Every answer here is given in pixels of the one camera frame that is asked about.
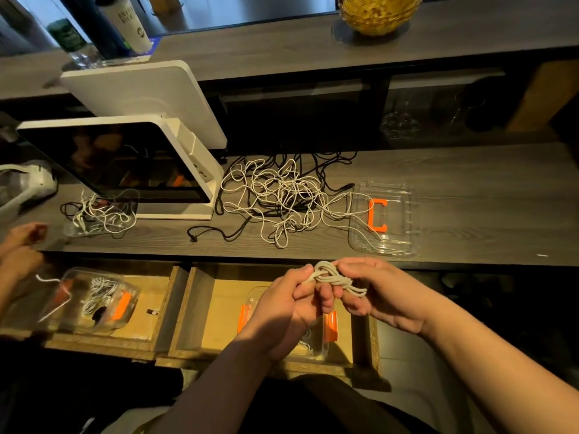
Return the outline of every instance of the plastic tray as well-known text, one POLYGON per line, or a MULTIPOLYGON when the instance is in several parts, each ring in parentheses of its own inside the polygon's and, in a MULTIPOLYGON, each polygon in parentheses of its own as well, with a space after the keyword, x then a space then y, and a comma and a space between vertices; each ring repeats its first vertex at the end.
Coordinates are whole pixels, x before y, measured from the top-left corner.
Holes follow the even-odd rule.
POLYGON ((358 218, 350 217, 348 242, 353 249, 400 257, 418 251, 420 230, 414 189, 407 184, 366 181, 353 191, 351 211, 362 213, 358 218))
MULTIPOLYGON (((247 295, 242 305, 237 324, 237 333, 245 327, 251 318, 257 303, 267 286, 257 286, 247 295)), ((298 345, 289 353, 288 359, 325 360, 328 355, 329 343, 337 341, 337 314, 325 313, 309 327, 300 339, 298 345)))
POLYGON ((139 288, 122 275, 74 267, 61 278, 39 322, 70 332, 107 332, 131 318, 139 288))

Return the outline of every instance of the open wooden drawer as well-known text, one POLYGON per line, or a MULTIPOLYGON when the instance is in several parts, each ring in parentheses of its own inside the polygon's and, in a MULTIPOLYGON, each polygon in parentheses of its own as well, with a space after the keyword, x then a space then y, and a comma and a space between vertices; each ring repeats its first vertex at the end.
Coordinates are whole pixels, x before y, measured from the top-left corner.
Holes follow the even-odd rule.
MULTIPOLYGON (((156 365, 201 370, 237 334, 240 309, 251 289, 269 286, 287 266, 200 264, 193 266, 185 287, 175 334, 167 357, 156 365)), ((337 341, 329 343, 324 361, 286 360, 275 376, 307 373, 337 376, 355 387, 388 389, 379 375, 376 323, 351 316, 336 302, 337 341)))
POLYGON ((30 277, 15 292, 0 323, 0 335, 25 338, 33 332, 42 332, 48 348, 143 360, 154 360, 159 352, 169 350, 188 277, 185 269, 171 262, 67 259, 54 262, 49 272, 43 272, 43 277, 50 274, 60 278, 73 266, 121 274, 140 289, 133 314, 124 327, 108 333, 86 333, 63 330, 58 322, 49 323, 49 320, 39 323, 41 311, 57 284, 30 277))

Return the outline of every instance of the black screen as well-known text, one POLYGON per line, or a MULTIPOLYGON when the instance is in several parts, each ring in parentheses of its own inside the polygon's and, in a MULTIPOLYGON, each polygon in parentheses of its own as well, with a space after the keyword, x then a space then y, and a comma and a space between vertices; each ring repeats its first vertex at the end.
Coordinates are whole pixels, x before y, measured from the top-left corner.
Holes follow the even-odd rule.
POLYGON ((117 202, 208 203, 154 123, 30 128, 18 133, 103 197, 117 202))

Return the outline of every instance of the white tablet stand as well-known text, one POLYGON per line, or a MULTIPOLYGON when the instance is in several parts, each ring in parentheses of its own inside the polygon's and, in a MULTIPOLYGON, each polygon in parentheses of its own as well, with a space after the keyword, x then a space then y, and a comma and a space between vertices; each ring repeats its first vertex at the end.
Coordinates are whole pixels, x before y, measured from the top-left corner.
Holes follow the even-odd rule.
POLYGON ((169 61, 99 68, 66 72, 61 80, 97 117, 28 121, 18 130, 154 123, 163 131, 210 202, 140 203, 137 218, 211 219, 223 167, 207 149, 225 148, 227 139, 188 65, 183 61, 169 61))

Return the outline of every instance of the yellow woven basket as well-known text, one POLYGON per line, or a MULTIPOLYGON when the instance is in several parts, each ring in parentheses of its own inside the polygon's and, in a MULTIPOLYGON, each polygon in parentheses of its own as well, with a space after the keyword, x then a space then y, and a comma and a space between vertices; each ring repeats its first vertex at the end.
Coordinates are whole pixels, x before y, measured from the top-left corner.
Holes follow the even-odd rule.
POLYGON ((422 0, 337 0, 340 16, 363 35, 393 32, 410 19, 422 0))

